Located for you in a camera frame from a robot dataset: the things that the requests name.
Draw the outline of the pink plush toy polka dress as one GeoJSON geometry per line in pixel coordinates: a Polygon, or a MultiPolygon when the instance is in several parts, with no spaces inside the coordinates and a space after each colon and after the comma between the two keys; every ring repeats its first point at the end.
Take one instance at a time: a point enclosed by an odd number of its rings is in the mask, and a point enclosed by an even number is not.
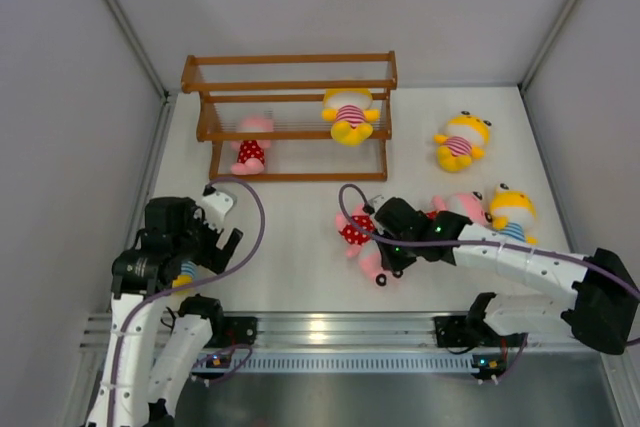
{"type": "MultiPolygon", "coordinates": [[[[372,206],[360,203],[350,213],[350,217],[360,228],[378,234],[372,217],[373,212],[372,206]]],[[[386,287],[391,276],[396,279],[403,276],[401,271],[394,272],[383,268],[381,252],[377,243],[370,236],[357,230],[348,221],[346,215],[336,214],[335,227],[347,244],[345,256],[349,259],[355,259],[362,273],[374,281],[378,287],[386,287]]]]}

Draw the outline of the pink plush toy red dress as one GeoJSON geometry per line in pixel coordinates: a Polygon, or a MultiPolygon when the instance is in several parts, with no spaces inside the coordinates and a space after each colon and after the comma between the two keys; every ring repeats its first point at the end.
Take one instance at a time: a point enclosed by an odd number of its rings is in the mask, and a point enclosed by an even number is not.
{"type": "Polygon", "coordinates": [[[484,208],[482,194],[477,191],[448,196],[435,195],[431,206],[432,210],[426,213],[430,219],[434,219],[441,211],[451,211],[483,226],[488,226],[493,221],[491,214],[484,208]]]}

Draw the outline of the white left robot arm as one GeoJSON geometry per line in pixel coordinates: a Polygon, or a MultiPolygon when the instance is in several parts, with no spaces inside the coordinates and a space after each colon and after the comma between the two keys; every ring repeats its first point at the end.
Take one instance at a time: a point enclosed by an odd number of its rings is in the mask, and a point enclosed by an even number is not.
{"type": "Polygon", "coordinates": [[[221,274],[242,239],[233,229],[217,244],[222,221],[235,206],[229,193],[207,189],[200,201],[159,197],[144,209],[144,225],[112,264],[111,330],[104,370],[89,426],[171,426],[192,365],[205,346],[226,333],[221,303],[184,298],[161,354],[155,342],[172,295],[189,290],[195,269],[221,274]]]}

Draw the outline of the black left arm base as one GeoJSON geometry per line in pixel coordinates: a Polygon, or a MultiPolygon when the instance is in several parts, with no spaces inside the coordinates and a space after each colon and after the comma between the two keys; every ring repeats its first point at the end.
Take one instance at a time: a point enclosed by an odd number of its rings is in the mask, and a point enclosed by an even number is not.
{"type": "Polygon", "coordinates": [[[257,332],[258,319],[254,316],[225,317],[218,346],[253,345],[256,341],[257,332]]]}

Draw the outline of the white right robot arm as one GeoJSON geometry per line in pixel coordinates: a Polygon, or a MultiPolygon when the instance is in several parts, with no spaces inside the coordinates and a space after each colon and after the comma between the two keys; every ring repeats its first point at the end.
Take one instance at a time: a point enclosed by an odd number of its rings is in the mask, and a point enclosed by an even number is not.
{"type": "Polygon", "coordinates": [[[399,198],[367,206],[382,234],[384,267],[402,271],[422,258],[483,270],[531,289],[526,296],[482,293],[468,310],[468,335],[480,344],[514,334],[564,334],[601,353],[620,355],[639,305],[639,290],[619,256],[539,249],[451,211],[434,217],[399,198]]]}

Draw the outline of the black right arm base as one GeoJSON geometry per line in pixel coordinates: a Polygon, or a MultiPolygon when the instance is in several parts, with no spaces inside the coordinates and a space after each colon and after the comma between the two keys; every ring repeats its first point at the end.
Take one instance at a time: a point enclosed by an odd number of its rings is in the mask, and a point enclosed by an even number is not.
{"type": "Polygon", "coordinates": [[[465,354],[484,344],[482,336],[471,328],[464,316],[434,318],[436,344],[454,354],[465,354]]]}

